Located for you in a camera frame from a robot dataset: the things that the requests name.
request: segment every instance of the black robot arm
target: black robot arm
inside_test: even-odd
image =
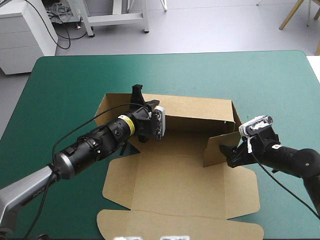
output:
[[[293,149],[281,145],[272,128],[270,116],[259,116],[239,127],[242,143],[220,146],[231,168],[260,163],[278,171],[303,179],[303,184],[320,215],[320,154],[313,149]]]
[[[165,110],[158,106],[158,100],[145,102],[141,89],[142,85],[134,85],[131,102],[121,104],[130,106],[127,112],[78,137],[75,143],[54,155],[54,164],[50,163],[0,189],[0,239],[5,239],[6,233],[14,232],[21,208],[42,192],[46,194],[48,187],[58,180],[72,179],[120,147],[122,154],[128,138],[132,135],[138,136],[141,142],[146,142],[147,137],[162,139],[165,133]]]

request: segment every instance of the wooden chair leg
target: wooden chair leg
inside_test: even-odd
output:
[[[304,2],[304,0],[298,0],[296,2],[296,4],[293,6],[293,8],[291,9],[291,11],[289,12],[288,16],[286,16],[285,20],[283,21],[283,23],[281,24],[281,26],[279,27],[280,30],[284,29],[284,27],[287,25],[287,23],[289,22],[289,20],[292,18],[292,16],[295,14],[295,12],[298,10],[298,8],[301,6],[301,4]]]
[[[316,56],[319,56],[319,55],[320,55],[320,41],[319,41],[318,47],[317,47],[317,49],[316,49],[315,55],[316,55]]]
[[[315,16],[314,16],[314,20],[318,20],[318,18],[320,17],[320,8],[319,10],[316,12]]]

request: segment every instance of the cardboard box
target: cardboard box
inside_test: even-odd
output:
[[[237,145],[241,124],[231,100],[143,94],[166,111],[162,140],[130,142],[138,154],[110,162],[103,196],[130,210],[102,210],[97,225],[107,240],[190,236],[191,240],[261,240],[259,225],[227,219],[260,208],[253,171],[230,168],[219,144]],[[131,94],[108,93],[97,113],[129,103]],[[102,125],[125,107],[96,119]]]

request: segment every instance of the gray floor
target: gray floor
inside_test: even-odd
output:
[[[167,0],[168,12],[160,0],[148,0],[150,33],[142,24],[95,27],[95,37],[74,40],[68,50],[56,55],[162,54],[199,52],[238,52],[301,50],[314,55],[320,40],[320,20],[307,27],[305,1],[291,21],[278,28],[295,0]],[[112,9],[111,0],[87,0],[91,15],[103,15]],[[139,11],[139,0],[133,11]],[[311,15],[318,6],[312,3]],[[69,26],[71,36],[84,32]],[[59,26],[57,31],[64,34]],[[0,71],[0,137],[2,136],[28,74],[4,75]]]

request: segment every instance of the cable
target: cable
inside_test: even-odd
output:
[[[272,174],[270,172],[268,172],[268,170],[262,165],[262,163],[260,163],[260,161],[256,158],[256,156],[254,155],[253,152],[251,153],[251,155],[253,156],[255,161],[259,164],[259,166],[263,169],[263,171],[265,171],[265,173],[268,174],[268,176],[270,178],[272,178],[280,187],[282,187],[289,194],[291,194],[295,199],[297,199],[300,203],[302,203],[306,208],[308,208],[320,220],[320,216],[305,201],[303,201],[300,197],[298,197],[296,194],[294,194],[292,191],[290,191],[286,186],[284,186],[274,176],[272,176]]]
[[[71,46],[71,41],[70,41],[70,39],[69,39],[69,45],[68,45],[68,47],[60,46],[60,45],[56,42],[56,40],[54,39],[54,37],[51,35],[51,32],[49,31],[49,29],[48,29],[48,27],[47,27],[47,25],[46,25],[46,23],[45,23],[45,20],[43,19],[43,17],[42,17],[41,14],[39,13],[38,9],[36,9],[36,7],[35,7],[31,2],[29,2],[28,0],[25,0],[25,1],[26,1],[28,4],[30,4],[30,6],[33,7],[34,10],[37,12],[37,14],[40,16],[40,18],[41,18],[41,20],[42,20],[42,22],[43,22],[46,30],[48,31],[51,39],[53,40],[53,42],[54,42],[59,48],[61,48],[61,49],[65,49],[65,50],[66,50],[66,49],[69,49],[70,46]],[[67,28],[66,28],[66,26],[65,26],[64,24],[63,24],[63,27],[64,27],[65,30],[66,30],[66,34],[67,34],[68,37],[70,38],[69,32],[68,32],[68,30],[67,30]]]
[[[45,200],[46,200],[46,197],[47,197],[47,193],[48,193],[48,189],[49,189],[49,186],[50,186],[50,183],[51,183],[51,180],[55,174],[55,169],[56,169],[56,159],[55,159],[55,155],[56,155],[56,147],[59,143],[61,143],[62,140],[64,140],[65,138],[67,138],[68,136],[70,136],[71,134],[73,134],[75,131],[77,131],[78,129],[82,128],[83,126],[87,125],[88,123],[92,122],[93,120],[95,120],[96,118],[100,117],[101,115],[113,110],[113,109],[116,109],[116,108],[119,108],[119,107],[123,107],[123,106],[139,106],[139,107],[142,107],[142,108],[145,108],[148,112],[149,112],[149,109],[146,107],[146,106],[143,106],[141,104],[138,104],[138,103],[124,103],[124,104],[119,104],[119,105],[116,105],[114,107],[111,107],[101,113],[99,113],[98,115],[94,116],[93,118],[89,119],[88,121],[82,123],[80,126],[74,128],[73,130],[71,130],[70,132],[68,132],[66,135],[64,135],[63,137],[61,137],[58,141],[56,141],[56,143],[53,145],[53,148],[52,148],[52,163],[53,163],[53,171],[48,179],[48,182],[47,184],[45,185],[45,189],[44,189],[44,193],[43,193],[43,196],[42,196],[42,200],[41,200],[41,203],[40,203],[40,206],[39,206],[39,209],[38,209],[38,212],[31,224],[31,226],[29,227],[27,233],[25,234],[24,236],[24,239],[27,239],[28,236],[30,235],[30,233],[32,232],[34,226],[36,225],[39,217],[40,217],[40,214],[42,212],[42,209],[44,207],[44,204],[45,204]]]
[[[51,17],[54,17],[54,18],[59,18],[59,16],[58,15],[56,15],[56,14],[54,14],[53,12],[50,12],[50,11],[47,11],[46,12],[47,14],[52,14],[52,16]],[[85,32],[82,36],[79,36],[79,37],[65,37],[65,36],[61,36],[60,34],[58,34],[57,32],[56,32],[56,34],[59,36],[59,37],[61,37],[61,38],[63,38],[63,39],[68,39],[68,40],[77,40],[77,39],[81,39],[81,38],[83,38],[86,34],[87,34],[87,32]]]
[[[56,33],[59,37],[63,38],[63,39],[70,39],[70,40],[77,40],[77,39],[82,39],[86,34],[87,32],[85,32],[82,36],[79,36],[79,37],[71,37],[71,38],[67,38],[65,36],[61,36],[60,34]]]

